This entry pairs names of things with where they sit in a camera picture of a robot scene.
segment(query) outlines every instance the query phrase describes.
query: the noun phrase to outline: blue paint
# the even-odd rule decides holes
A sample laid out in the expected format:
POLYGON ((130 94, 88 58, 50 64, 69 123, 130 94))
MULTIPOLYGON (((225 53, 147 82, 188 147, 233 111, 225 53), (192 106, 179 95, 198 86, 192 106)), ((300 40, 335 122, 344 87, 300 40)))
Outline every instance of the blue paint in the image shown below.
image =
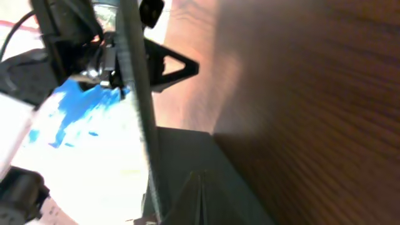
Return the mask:
POLYGON ((92 136, 95 136, 95 137, 99 136, 99 134, 96 133, 96 132, 89 132, 89 134, 92 135, 92 136))
MULTIPOLYGON (((94 88, 82 92, 76 81, 67 80, 62 86, 58 87, 55 91, 57 93, 64 93, 65 96, 60 100, 58 110, 65 114, 61 125, 55 134, 55 141, 49 143, 50 146, 58 148, 66 137, 65 129, 69 125, 75 123, 76 121, 85 119, 86 122, 92 120, 92 116, 89 114, 92 111, 101 111, 105 113, 115 104, 119 103, 121 100, 121 93, 118 89, 103 89, 101 86, 97 85, 94 88)), ((90 131, 90 135, 99 136, 96 131, 90 131)), ((29 142, 34 143, 38 140, 40 135, 40 129, 31 130, 29 132, 29 142)), ((78 138, 81 132, 78 131, 75 137, 78 138)), ((71 143, 66 143, 66 146, 73 147, 71 143)))

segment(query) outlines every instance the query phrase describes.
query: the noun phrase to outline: black metal rod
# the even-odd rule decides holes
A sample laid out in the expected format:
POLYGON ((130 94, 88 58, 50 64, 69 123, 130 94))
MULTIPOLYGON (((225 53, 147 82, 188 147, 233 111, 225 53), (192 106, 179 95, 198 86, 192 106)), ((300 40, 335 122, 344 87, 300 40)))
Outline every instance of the black metal rod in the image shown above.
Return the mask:
POLYGON ((161 170, 158 132, 143 38, 138 2, 121 0, 116 21, 117 59, 124 84, 132 91, 133 107, 137 111, 147 154, 151 199, 157 219, 162 221, 171 203, 166 178, 161 170))

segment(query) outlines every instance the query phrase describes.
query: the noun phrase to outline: wooden surface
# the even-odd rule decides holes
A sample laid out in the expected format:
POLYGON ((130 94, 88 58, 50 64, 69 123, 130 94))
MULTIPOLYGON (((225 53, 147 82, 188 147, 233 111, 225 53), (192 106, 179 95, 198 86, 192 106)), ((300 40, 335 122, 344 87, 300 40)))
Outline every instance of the wooden surface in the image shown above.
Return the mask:
POLYGON ((155 95, 209 131, 278 224, 400 224, 395 0, 174 0, 200 75, 155 95))

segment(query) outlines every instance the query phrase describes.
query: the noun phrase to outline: black plastic part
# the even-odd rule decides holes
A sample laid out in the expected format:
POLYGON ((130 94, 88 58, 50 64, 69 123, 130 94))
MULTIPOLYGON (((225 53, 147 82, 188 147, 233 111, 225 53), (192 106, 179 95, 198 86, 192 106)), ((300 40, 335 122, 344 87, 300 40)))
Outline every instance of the black plastic part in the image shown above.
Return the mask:
POLYGON ((103 40, 103 30, 96 21, 89 0, 31 0, 42 33, 48 62, 58 86, 73 73, 79 72, 87 62, 87 52, 98 35, 103 40))
POLYGON ((116 70, 117 52, 114 42, 115 32, 107 32, 104 34, 104 45, 102 59, 102 73, 101 79, 103 81, 108 80, 111 73, 116 70))
POLYGON ((0 183, 0 224, 25 224, 39 219, 48 196, 49 189, 40 174, 11 167, 0 183))
POLYGON ((157 24, 157 21, 163 12, 163 8, 163 0, 143 0, 139 7, 142 23, 153 28, 157 24))
POLYGON ((199 64, 173 50, 144 39, 144 47, 148 56, 147 65, 150 76, 151 91, 160 93, 164 89, 199 73, 199 64), (184 63, 184 68, 164 74, 164 58, 172 57, 184 63))
POLYGON ((59 86, 44 49, 33 49, 0 63, 0 92, 39 106, 59 86))
POLYGON ((6 53, 7 45, 10 42, 11 38, 13 37, 14 33, 19 29, 19 27, 23 23, 25 23, 25 21, 27 19, 29 19, 33 15, 34 15, 34 12, 30 11, 25 16, 23 16, 16 24, 14 24, 14 26, 12 27, 10 32, 7 34, 7 37, 5 38, 5 40, 4 40, 3 44, 2 44, 2 47, 1 47, 1 50, 0 50, 0 62, 3 61, 3 56, 4 56, 4 53, 6 53))

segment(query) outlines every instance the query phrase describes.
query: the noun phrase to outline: wood table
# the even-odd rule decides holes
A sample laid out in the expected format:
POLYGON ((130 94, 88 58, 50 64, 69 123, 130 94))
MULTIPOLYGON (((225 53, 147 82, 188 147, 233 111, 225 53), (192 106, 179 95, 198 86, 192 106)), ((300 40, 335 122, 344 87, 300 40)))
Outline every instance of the wood table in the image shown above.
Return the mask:
POLYGON ((198 76, 158 126, 213 133, 278 224, 400 223, 400 4, 174 0, 198 76))

